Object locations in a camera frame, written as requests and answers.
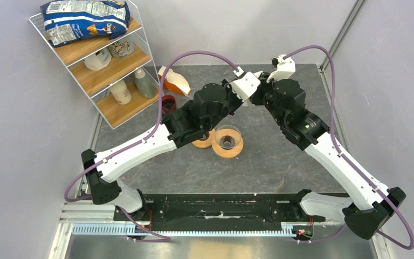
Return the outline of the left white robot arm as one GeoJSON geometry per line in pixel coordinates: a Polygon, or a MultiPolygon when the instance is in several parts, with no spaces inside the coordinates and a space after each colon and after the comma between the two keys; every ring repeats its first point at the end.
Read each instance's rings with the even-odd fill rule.
{"type": "Polygon", "coordinates": [[[225,117],[233,115],[258,85],[245,79],[207,84],[195,92],[193,99],[162,116],[141,135],[107,151],[83,151],[81,159],[90,189],[88,199],[94,205],[111,203],[121,207],[134,220],[145,218],[148,207],[143,195],[138,189],[122,184],[121,175],[157,155],[200,140],[225,117]]]}

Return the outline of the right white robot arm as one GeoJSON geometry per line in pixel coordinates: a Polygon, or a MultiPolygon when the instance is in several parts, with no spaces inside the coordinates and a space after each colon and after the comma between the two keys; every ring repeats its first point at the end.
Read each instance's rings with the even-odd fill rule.
{"type": "Polygon", "coordinates": [[[405,200],[404,191],[381,183],[347,152],[334,131],[306,109],[306,93],[297,81],[276,80],[265,72],[256,76],[260,84],[251,103],[265,106],[285,138],[321,164],[349,195],[341,198],[304,189],[289,207],[291,217],[339,221],[365,240],[379,234],[405,200]]]}

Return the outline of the clear glass dripper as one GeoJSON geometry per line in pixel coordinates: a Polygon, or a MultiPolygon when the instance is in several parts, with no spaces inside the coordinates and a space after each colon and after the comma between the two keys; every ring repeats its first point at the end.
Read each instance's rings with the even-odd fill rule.
{"type": "Polygon", "coordinates": [[[215,143],[222,149],[231,150],[243,141],[240,130],[232,125],[223,125],[216,129],[215,143]]]}

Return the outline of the orange white filter box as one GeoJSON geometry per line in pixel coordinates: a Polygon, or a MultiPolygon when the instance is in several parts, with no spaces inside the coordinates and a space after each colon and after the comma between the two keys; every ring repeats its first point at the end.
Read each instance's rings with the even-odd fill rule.
{"type": "Polygon", "coordinates": [[[191,87],[188,81],[179,73],[169,69],[163,80],[163,87],[167,91],[174,92],[183,96],[188,96],[191,92],[191,87]]]}

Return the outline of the white paper coffee filter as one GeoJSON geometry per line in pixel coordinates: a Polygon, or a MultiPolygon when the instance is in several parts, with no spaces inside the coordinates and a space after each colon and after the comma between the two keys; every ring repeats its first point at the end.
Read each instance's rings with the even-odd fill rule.
{"type": "Polygon", "coordinates": [[[247,101],[243,102],[242,106],[244,106],[244,107],[252,107],[253,104],[249,100],[247,100],[247,101]]]}

